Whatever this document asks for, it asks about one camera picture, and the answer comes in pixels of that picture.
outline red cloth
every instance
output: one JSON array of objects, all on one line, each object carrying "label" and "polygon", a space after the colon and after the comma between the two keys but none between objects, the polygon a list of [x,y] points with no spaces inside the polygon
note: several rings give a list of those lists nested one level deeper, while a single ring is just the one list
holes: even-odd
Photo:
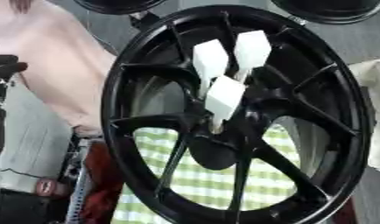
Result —
[{"label": "red cloth", "polygon": [[110,223],[122,191],[123,176],[104,143],[94,143],[85,160],[95,188],[87,196],[81,212],[82,223]]}]

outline white block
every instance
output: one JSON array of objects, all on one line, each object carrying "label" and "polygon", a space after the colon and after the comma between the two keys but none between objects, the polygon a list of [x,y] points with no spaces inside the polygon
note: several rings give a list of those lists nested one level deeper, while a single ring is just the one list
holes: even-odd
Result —
[{"label": "white block", "polygon": [[248,31],[237,37],[234,50],[239,65],[236,79],[244,82],[252,68],[262,67],[271,54],[271,44],[264,31]]},{"label": "white block", "polygon": [[193,65],[201,78],[200,97],[208,91],[211,79],[224,75],[228,63],[229,56],[218,39],[194,47]]},{"label": "white block", "polygon": [[229,120],[239,105],[246,87],[225,75],[217,78],[207,93],[205,108],[214,114],[214,126]]}]

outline green checkered cloth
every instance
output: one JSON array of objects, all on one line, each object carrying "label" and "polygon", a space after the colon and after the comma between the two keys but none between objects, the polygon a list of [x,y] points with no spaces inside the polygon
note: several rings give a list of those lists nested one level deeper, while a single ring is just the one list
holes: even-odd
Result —
[{"label": "green checkered cloth", "polygon": [[[142,128],[134,134],[137,147],[150,169],[161,176],[177,139],[171,129]],[[264,140],[299,167],[299,153],[288,132],[278,124],[272,125]],[[183,197],[206,207],[227,209],[232,199],[235,166],[211,171],[198,165],[187,151],[173,174],[171,188]],[[281,171],[253,159],[243,195],[242,210],[254,210],[279,203],[296,192],[294,183]],[[127,185],[114,212],[112,224],[170,223],[144,205]]]}]

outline wheel rim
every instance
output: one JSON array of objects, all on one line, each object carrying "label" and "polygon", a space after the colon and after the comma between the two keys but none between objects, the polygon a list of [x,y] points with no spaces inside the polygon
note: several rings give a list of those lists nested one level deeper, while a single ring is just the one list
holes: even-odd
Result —
[{"label": "wheel rim", "polygon": [[[205,29],[213,26],[220,30],[222,36],[219,39],[230,52],[228,76],[232,76],[237,67],[232,57],[236,34],[246,30],[265,30],[273,44],[273,51],[295,48],[296,53],[306,55],[307,62],[314,68],[297,80],[294,78],[296,76],[285,76],[284,71],[274,72],[277,78],[267,81],[269,87],[264,91],[252,88],[257,86],[253,79],[247,80],[250,87],[243,97],[241,109],[231,119],[232,122],[227,123],[227,130],[235,130],[243,137],[239,141],[240,162],[237,164],[235,190],[228,210],[195,204],[169,189],[169,179],[186,150],[185,142],[196,134],[195,127],[200,127],[209,116],[195,96],[200,81],[190,66],[189,46],[194,43],[186,43],[189,41],[186,33],[194,25],[207,26]],[[162,56],[162,49],[170,48],[167,46],[173,46],[172,49],[177,52],[174,57]],[[265,73],[277,69],[273,65],[275,60],[269,61],[271,69],[266,67]],[[151,74],[180,85],[186,97],[184,113],[131,118],[136,92],[134,83],[151,77]],[[259,71],[255,70],[253,74],[259,74]],[[308,90],[314,88],[317,91],[318,88],[313,85],[320,83],[326,85],[338,100],[334,109],[327,110],[332,114],[313,105],[316,101],[317,106],[328,104],[322,99],[314,98],[316,100],[313,101],[313,90]],[[261,138],[275,119],[287,115],[316,123],[333,138],[327,148],[333,159],[325,153],[320,168],[310,178]],[[222,5],[184,10],[163,18],[148,31],[140,33],[110,71],[102,98],[102,125],[112,156],[123,171],[126,184],[150,209],[173,223],[316,223],[336,211],[352,193],[366,165],[369,149],[367,110],[352,74],[341,59],[321,39],[298,24],[270,12],[244,6]],[[142,127],[168,128],[179,132],[179,141],[161,179],[149,170],[130,137],[132,131]],[[240,211],[244,180],[252,158],[260,158],[278,168],[295,182],[297,193],[274,206]],[[325,165],[323,162],[328,160],[333,160],[333,163]]]}]

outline rim lip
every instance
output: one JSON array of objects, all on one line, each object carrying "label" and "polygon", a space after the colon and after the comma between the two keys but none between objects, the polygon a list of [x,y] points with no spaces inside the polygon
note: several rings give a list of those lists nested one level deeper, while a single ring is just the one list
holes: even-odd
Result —
[{"label": "rim lip", "polygon": [[128,6],[120,6],[117,5],[115,7],[109,7],[105,8],[97,3],[89,3],[86,0],[74,0],[77,4],[80,6],[91,10],[95,11],[101,14],[109,14],[109,15],[123,15],[123,14],[131,14],[131,13],[136,13],[140,11],[147,11],[150,8],[153,8],[166,0],[149,0],[145,1],[144,3],[137,4],[137,5],[128,5]]},{"label": "rim lip", "polygon": [[301,217],[298,220],[296,220],[294,223],[317,223],[319,221],[325,220],[327,217],[332,215],[335,211],[337,211],[344,202],[349,198],[351,193],[353,192],[355,186],[359,182],[364,169],[367,165],[367,158],[369,155],[369,140],[370,140],[370,126],[369,126],[369,119],[368,119],[368,111],[364,104],[364,99],[362,98],[362,94],[360,92],[360,88],[355,81],[355,78],[353,77],[352,73],[348,69],[347,65],[340,59],[340,57],[319,37],[317,37],[315,34],[313,34],[311,31],[305,29],[304,27],[294,23],[293,21],[281,17],[279,15],[276,15],[274,13],[265,11],[265,10],[259,10],[254,9],[248,6],[239,6],[239,5],[212,5],[212,6],[203,6],[198,8],[192,8],[188,10],[179,11],[176,13],[173,13],[172,15],[169,15],[165,18],[162,18],[160,21],[158,21],[156,24],[149,27],[149,29],[139,33],[126,47],[126,49],[121,53],[121,55],[117,58],[116,62],[114,63],[113,67],[111,68],[109,72],[109,77],[106,80],[106,84],[104,86],[103,95],[102,95],[102,126],[103,126],[103,133],[106,139],[106,142],[109,146],[110,153],[113,158],[115,158],[116,162],[118,163],[119,167],[121,168],[123,175],[125,179],[127,179],[126,184],[129,186],[129,188],[154,212],[159,214],[160,216],[164,217],[165,219],[169,220],[172,223],[193,223],[192,219],[183,220],[183,217],[176,214],[176,211],[171,210],[169,207],[164,206],[160,203],[158,203],[156,200],[151,199],[148,193],[145,193],[143,190],[139,189],[139,186],[137,186],[137,177],[134,175],[134,173],[131,173],[131,170],[128,168],[128,166],[121,162],[120,155],[118,151],[115,150],[117,146],[117,142],[115,139],[115,135],[113,133],[113,129],[109,126],[109,119],[111,116],[111,110],[114,106],[114,98],[115,92],[118,88],[118,82],[117,79],[120,76],[121,68],[120,65],[124,62],[130,62],[132,60],[132,57],[135,56],[137,50],[139,50],[139,47],[144,45],[144,43],[149,42],[153,35],[156,33],[159,33],[161,29],[163,29],[167,22],[170,21],[178,21],[182,18],[194,18],[194,15],[197,14],[197,11],[206,11],[206,10],[213,10],[213,11],[229,11],[229,10],[244,10],[248,13],[257,14],[261,13],[263,15],[268,16],[269,18],[275,19],[279,22],[286,25],[290,25],[291,27],[294,27],[295,29],[298,29],[301,34],[304,34],[308,39],[311,39],[312,41],[316,41],[316,45],[320,46],[319,50],[322,49],[324,52],[324,55],[327,55],[330,59],[333,59],[334,62],[337,63],[339,68],[341,69],[341,74],[344,76],[344,80],[347,82],[347,85],[349,87],[349,90],[352,94],[351,101],[356,106],[357,110],[357,119],[358,119],[358,125],[362,128],[361,129],[361,135],[358,135],[358,153],[355,157],[355,166],[353,167],[354,170],[351,170],[351,177],[349,181],[347,181],[340,189],[339,191],[334,195],[333,199],[329,201],[326,205],[323,205],[320,209],[318,209],[315,213],[310,213],[306,217]]},{"label": "rim lip", "polygon": [[328,25],[349,25],[361,22],[365,19],[375,16],[380,11],[380,1],[377,5],[370,8],[369,10],[363,11],[351,11],[350,15],[347,15],[349,11],[336,12],[335,16],[328,16],[322,14],[321,12],[317,13],[316,11],[309,11],[300,9],[297,5],[289,3],[289,1],[281,0],[271,0],[277,7],[281,8],[284,11],[291,13],[293,16],[303,18],[308,21],[312,21],[320,24]]}]

